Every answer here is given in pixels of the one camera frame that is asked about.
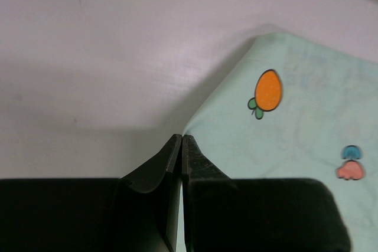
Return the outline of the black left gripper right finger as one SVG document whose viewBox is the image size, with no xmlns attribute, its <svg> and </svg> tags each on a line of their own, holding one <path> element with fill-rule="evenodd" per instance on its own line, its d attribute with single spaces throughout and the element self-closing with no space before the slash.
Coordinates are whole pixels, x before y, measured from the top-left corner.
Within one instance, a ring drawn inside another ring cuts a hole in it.
<svg viewBox="0 0 378 252">
<path fill-rule="evenodd" d="M 182 144 L 188 251 L 350 251 L 334 197 L 309 178 L 231 179 L 194 137 Z"/>
</svg>

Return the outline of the mint green cartoon placemat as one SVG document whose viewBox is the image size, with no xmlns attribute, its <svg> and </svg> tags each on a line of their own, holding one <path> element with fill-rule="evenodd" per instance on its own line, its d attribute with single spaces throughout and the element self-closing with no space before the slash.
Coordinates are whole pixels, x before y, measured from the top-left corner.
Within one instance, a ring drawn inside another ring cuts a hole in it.
<svg viewBox="0 0 378 252">
<path fill-rule="evenodd" d="M 377 64 L 287 33 L 257 37 L 184 128 L 231 178 L 313 178 L 353 251 L 377 250 Z"/>
</svg>

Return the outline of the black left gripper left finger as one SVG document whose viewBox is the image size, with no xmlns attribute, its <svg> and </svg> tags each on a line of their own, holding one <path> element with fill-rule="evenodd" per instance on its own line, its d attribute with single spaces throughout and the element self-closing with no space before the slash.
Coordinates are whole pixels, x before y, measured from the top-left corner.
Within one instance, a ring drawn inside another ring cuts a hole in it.
<svg viewBox="0 0 378 252">
<path fill-rule="evenodd" d="M 181 136 L 123 178 L 3 179 L 2 251 L 174 251 Z"/>
</svg>

